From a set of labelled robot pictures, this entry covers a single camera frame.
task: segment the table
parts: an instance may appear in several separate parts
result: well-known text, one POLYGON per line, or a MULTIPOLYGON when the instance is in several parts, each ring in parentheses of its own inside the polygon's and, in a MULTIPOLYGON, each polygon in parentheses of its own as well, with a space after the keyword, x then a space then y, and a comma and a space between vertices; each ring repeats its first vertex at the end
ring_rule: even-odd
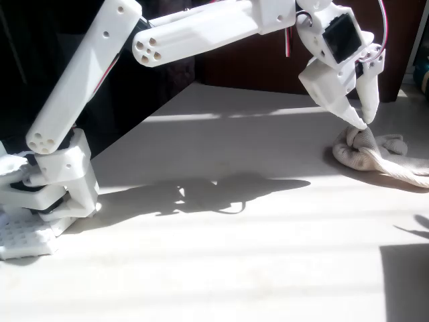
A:
MULTIPOLYGON (((428 120, 403 96, 371 129, 429 158, 428 120)), ((93 160, 102 208, 54 256, 0 262, 2 321, 427 321, 428 195, 338 164, 345 126, 189 86, 93 160)))

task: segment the robotic arm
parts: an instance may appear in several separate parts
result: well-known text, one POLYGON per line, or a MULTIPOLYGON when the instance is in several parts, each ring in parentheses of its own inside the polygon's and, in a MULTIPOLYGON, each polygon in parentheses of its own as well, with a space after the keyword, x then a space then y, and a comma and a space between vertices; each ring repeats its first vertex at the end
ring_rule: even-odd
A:
MULTIPOLYGON (((332 0, 224 0, 146 21, 135 0, 106 0, 26 135, 37 165, 18 156, 0 158, 0 204, 10 215, 18 208, 36 210, 55 236, 97 210, 88 142, 81 129, 70 129, 133 34, 135 59, 154 67, 295 23, 314 56, 299 76, 306 90, 320 106, 365 129, 378 108, 385 51, 372 44, 373 34, 361 31, 351 8, 332 0), (346 97, 355 87, 364 120, 346 97)), ((0 245, 3 259, 51 253, 24 247, 6 252, 0 245)))

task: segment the white towel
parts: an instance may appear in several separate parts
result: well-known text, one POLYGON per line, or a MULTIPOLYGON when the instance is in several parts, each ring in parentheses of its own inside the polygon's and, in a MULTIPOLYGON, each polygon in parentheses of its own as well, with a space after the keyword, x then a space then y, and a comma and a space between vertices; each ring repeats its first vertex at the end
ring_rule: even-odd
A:
POLYGON ((334 157, 359 171, 378 170, 415 186, 429 188, 429 160, 406 157, 408 147, 401 135, 374 138, 369 127, 349 126, 334 142, 334 157))

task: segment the red wire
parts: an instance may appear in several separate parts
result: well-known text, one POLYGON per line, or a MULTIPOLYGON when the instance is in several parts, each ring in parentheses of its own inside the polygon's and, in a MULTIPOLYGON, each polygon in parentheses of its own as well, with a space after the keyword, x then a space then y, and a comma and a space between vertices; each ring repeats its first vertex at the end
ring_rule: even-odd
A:
POLYGON ((107 74, 110 72, 110 69, 112 69, 112 67, 114 67, 114 65, 116 64, 116 62, 118 61, 118 59, 119 59, 119 55, 118 55, 118 57, 116 57, 116 59, 114 59, 114 61, 112 61, 112 63, 108 67, 108 69, 105 71, 103 77, 101 77, 101 80, 97 84, 97 87, 95 87, 95 90, 93 91, 93 93, 97 92, 97 90, 99 89, 101 83, 104 81, 104 79, 106 78, 107 74))

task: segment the white perforated base plate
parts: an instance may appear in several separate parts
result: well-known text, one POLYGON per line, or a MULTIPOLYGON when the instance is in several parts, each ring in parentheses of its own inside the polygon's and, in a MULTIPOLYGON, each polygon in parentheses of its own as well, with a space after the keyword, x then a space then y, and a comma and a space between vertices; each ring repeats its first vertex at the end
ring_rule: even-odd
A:
POLYGON ((0 228, 0 259, 53 254, 58 242, 50 227, 39 216, 10 220, 0 228))

